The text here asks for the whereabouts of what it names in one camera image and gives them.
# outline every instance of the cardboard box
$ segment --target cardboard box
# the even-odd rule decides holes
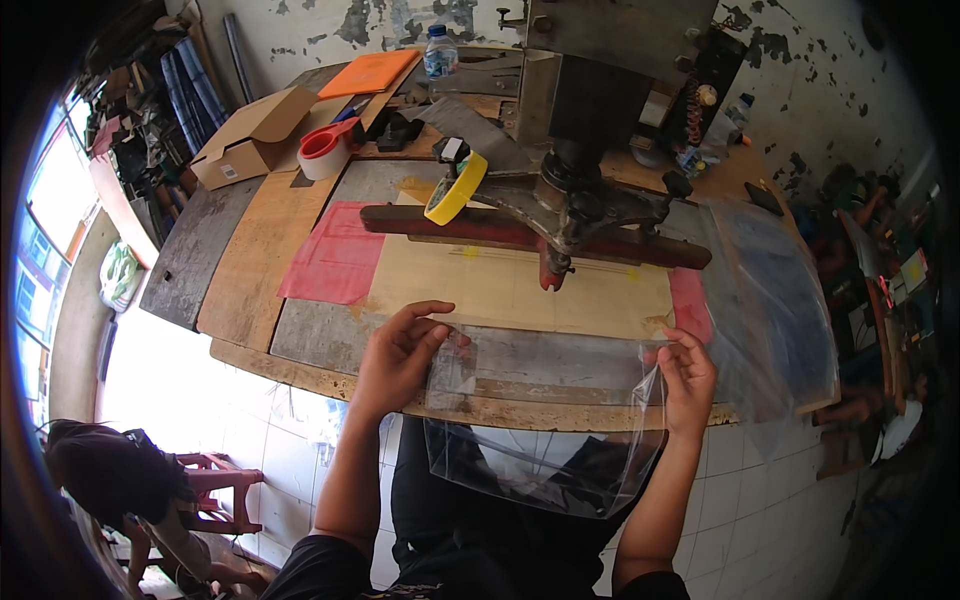
[[[294,86],[238,109],[204,144],[190,169],[206,189],[274,171],[289,154],[284,143],[317,103],[317,94]]]

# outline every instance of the yellow tape roll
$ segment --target yellow tape roll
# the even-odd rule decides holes
[[[464,170],[453,185],[447,188],[444,181],[437,184],[430,202],[423,209],[423,216],[437,225],[446,225],[464,209],[486,174],[487,160],[471,150]]]

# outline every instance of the wooden tabletop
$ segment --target wooden tabletop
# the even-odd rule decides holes
[[[319,89],[332,77],[329,71],[319,71],[322,69],[305,73],[298,81]],[[381,95],[378,104],[382,107],[389,97]],[[501,103],[512,102],[482,95],[463,98],[485,116],[496,116]],[[374,116],[363,115],[365,121]],[[331,178],[297,187],[296,173],[274,173],[212,193],[201,188],[161,250],[141,307],[209,334],[213,338],[210,353],[218,360],[349,400],[363,349],[385,317],[366,312],[362,305],[285,300],[276,296],[276,290],[293,254],[326,205],[392,202],[396,185],[406,177],[439,179],[444,168],[430,156],[430,146],[439,138],[438,132],[425,126],[420,138],[402,153],[380,154],[368,143],[339,181]],[[606,177],[621,183],[665,191],[660,176],[666,168],[642,167],[629,153],[609,152],[601,167]],[[697,230],[697,202],[706,198],[747,202],[744,181],[759,185],[762,180],[783,207],[787,228],[799,239],[785,200],[759,156],[739,146],[731,148],[727,160],[693,181],[691,202],[671,204],[663,226],[674,235],[705,245]],[[478,341],[478,347],[498,344],[511,350],[501,363],[478,370],[477,389],[455,411],[433,410],[420,398],[404,412],[514,429],[609,432],[663,427],[661,406],[648,407],[646,419],[638,425],[636,410],[626,404],[629,400],[624,391],[635,382],[618,368],[618,361],[636,358],[636,342],[596,342],[590,351],[602,358],[591,365],[604,367],[582,368],[579,374],[584,380],[571,388],[564,384],[564,376],[577,360],[571,353],[575,345],[564,338],[568,334],[470,327],[468,335]],[[562,358],[564,353],[568,360]],[[710,424],[735,420],[729,405],[714,405]]]

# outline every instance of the orange folder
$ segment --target orange folder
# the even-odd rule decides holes
[[[318,96],[324,100],[383,91],[394,82],[410,61],[419,55],[419,50],[394,50],[357,57],[330,80]]]

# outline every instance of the red plastic stool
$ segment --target red plastic stool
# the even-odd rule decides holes
[[[225,454],[178,454],[177,462],[187,468],[186,481],[197,494],[198,513],[189,529],[215,534],[255,534],[263,529],[259,523],[251,523],[247,515],[247,489],[263,481],[263,471],[256,468],[237,468],[224,461]],[[210,497],[213,490],[233,488],[233,516],[227,514],[216,498]]]

